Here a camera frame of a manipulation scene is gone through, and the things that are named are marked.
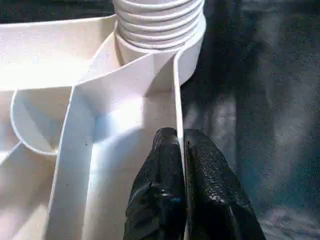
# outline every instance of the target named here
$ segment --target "plastic compartment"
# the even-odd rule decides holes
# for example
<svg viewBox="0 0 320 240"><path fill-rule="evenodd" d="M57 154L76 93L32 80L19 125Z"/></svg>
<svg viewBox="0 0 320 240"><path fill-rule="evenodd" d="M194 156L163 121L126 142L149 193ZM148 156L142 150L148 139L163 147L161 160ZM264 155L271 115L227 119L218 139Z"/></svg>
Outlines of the plastic compartment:
<svg viewBox="0 0 320 240"><path fill-rule="evenodd" d="M26 148L10 122L13 91L0 92L0 239L40 239L54 161Z"/></svg>
<svg viewBox="0 0 320 240"><path fill-rule="evenodd" d="M0 89L70 86L114 30L115 16L0 25Z"/></svg>

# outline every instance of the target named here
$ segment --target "dark background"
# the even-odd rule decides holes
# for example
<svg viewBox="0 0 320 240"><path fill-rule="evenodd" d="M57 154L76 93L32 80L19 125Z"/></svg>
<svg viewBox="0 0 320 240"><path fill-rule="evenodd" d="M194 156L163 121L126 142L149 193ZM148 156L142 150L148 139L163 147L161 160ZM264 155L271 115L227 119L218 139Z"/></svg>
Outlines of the dark background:
<svg viewBox="0 0 320 240"><path fill-rule="evenodd" d="M268 239L320 240L320 1L207 0L185 128L210 136ZM0 3L0 23L106 16L111 1Z"/></svg>

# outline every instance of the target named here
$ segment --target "ribbed plastic cylinder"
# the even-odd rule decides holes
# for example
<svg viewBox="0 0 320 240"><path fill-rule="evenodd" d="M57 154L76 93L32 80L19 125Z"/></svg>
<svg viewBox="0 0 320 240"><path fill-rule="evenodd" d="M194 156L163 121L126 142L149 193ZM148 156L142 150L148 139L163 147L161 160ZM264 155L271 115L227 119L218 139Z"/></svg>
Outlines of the ribbed plastic cylinder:
<svg viewBox="0 0 320 240"><path fill-rule="evenodd" d="M132 45L165 50L196 32L204 0L113 0L118 31Z"/></svg>

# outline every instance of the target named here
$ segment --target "curved plastic edge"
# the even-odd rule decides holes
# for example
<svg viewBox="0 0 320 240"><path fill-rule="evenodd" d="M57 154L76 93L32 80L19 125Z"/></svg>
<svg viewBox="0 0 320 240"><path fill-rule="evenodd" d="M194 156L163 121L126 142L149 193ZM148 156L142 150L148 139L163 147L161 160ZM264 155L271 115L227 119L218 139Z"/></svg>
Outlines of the curved plastic edge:
<svg viewBox="0 0 320 240"><path fill-rule="evenodd" d="M148 16L148 15L138 15L130 12L125 12L122 10L116 10L116 14L122 16L124 19L127 19L129 21L141 21L141 22L164 22L164 21L169 21L169 20L174 20L177 18L180 18L184 15L187 15L188 13L194 11L197 9L197 7L201 4L204 3L204 0L197 0L194 3L192 3L191 6L189 6L186 9L183 9L178 12L170 13L167 15L161 15L161 16Z"/></svg>
<svg viewBox="0 0 320 240"><path fill-rule="evenodd" d="M197 33L187 44L182 47L175 55L173 59L173 82L174 82L174 98L175 98L175 112L176 112L176 132L177 138L181 150L181 160L184 182L186 185L186 164L185 164L185 146L184 146L184 125L183 125L183 114L181 104L181 92L180 85L185 83L194 73L198 57L200 54L201 45L203 42L205 30L206 30L206 19L201 14L201 30ZM189 240L189 226L185 224L184 238L183 240Z"/></svg>
<svg viewBox="0 0 320 240"><path fill-rule="evenodd" d="M173 2L168 2L164 4L141 4L141 3L134 3L130 2L128 0L113 0L114 5L119 5L121 6L124 10L138 10L138 11L154 11L154 10L159 10L163 11L166 9L172 9L176 8L178 6L181 6L183 4L186 4L190 2L191 0L177 0Z"/></svg>
<svg viewBox="0 0 320 240"><path fill-rule="evenodd" d="M15 105L15 99L17 96L19 90L15 90L12 96L12 100L11 100L11 106L10 106L10 121L11 121L11 125L12 125L12 129L14 134L16 135L16 137L19 139L19 141L25 145L28 149L30 149L31 151L40 154L40 155L46 155L46 156L56 156L57 154L55 152L45 152L45 151L41 151L39 149L34 148L33 146L31 146L30 144L28 144L24 138L20 135L19 130L16 126L15 123L15 118L14 118L14 114L13 114L13 108Z"/></svg>

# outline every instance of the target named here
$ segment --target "white plastic part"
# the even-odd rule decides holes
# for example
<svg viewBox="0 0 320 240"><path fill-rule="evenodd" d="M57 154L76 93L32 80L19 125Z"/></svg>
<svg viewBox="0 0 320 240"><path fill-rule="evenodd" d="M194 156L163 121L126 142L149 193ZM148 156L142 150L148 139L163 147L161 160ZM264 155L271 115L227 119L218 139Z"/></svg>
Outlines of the white plastic part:
<svg viewBox="0 0 320 240"><path fill-rule="evenodd" d="M18 143L10 123L10 105L13 91L0 91L0 164Z"/></svg>
<svg viewBox="0 0 320 240"><path fill-rule="evenodd" d="M125 11L121 7L115 8L116 14L122 17L129 23L138 24L138 25L155 25L164 23L172 24L174 22L180 22L181 20L189 17L195 11L199 9L199 6L203 0L193 0L189 1L186 4L175 7L173 9L167 9L163 11L146 11L139 12L138 14L131 13L130 11Z"/></svg>
<svg viewBox="0 0 320 240"><path fill-rule="evenodd" d="M157 50L186 43L197 31L204 7L204 0L191 0L184 4L170 2L171 8L160 10L150 9L150 4L126 0L114 0L113 3L123 38L139 48Z"/></svg>
<svg viewBox="0 0 320 240"><path fill-rule="evenodd" d="M179 6L183 6L190 1L194 0L176 0L176 1L165 1L163 3L157 2L156 4L144 4L144 3L136 3L129 0L113 0L114 5L120 6L122 9L130 12L130 13L152 13L155 11L165 11L167 9L177 8Z"/></svg>
<svg viewBox="0 0 320 240"><path fill-rule="evenodd" d="M154 134L159 128L173 127L179 142L183 141L180 84L196 67L205 31L201 16L198 32L182 47L164 51L139 48L115 30L101 40L81 76L72 80L75 85L68 86L71 81L65 80L56 86L57 82L46 78L47 87L35 89L36 82L28 87L20 78L13 98L12 86L0 91L0 104L5 106L0 109L4 113L0 126L9 129L0 135L0 147L4 155L13 148L0 164L0 193L7 194L0 198L0 220L10 223L0 230L0 239L38 240L42 235L46 240L122 238L132 182L151 149ZM96 21L102 29L116 26L114 16L106 22L101 19ZM80 22L86 25L85 19ZM66 32L78 28L73 20L69 23L58 24L66 25ZM26 24L25 29L18 24L16 30L22 35L29 33L28 26L33 24ZM40 25L45 29L46 23ZM42 61L39 55L35 59L39 64ZM19 143L10 126L10 103ZM53 128L51 122L62 124L60 138L60 128ZM14 210L6 204L7 198L12 199Z"/></svg>
<svg viewBox="0 0 320 240"><path fill-rule="evenodd" d="M55 156L69 104L71 87L18 90L13 94L11 123L30 150Z"/></svg>
<svg viewBox="0 0 320 240"><path fill-rule="evenodd" d="M0 24L0 90L71 86L114 30L115 16Z"/></svg>
<svg viewBox="0 0 320 240"><path fill-rule="evenodd" d="M4 159L0 165L1 239L41 238L53 172L53 161L43 160L22 143Z"/></svg>

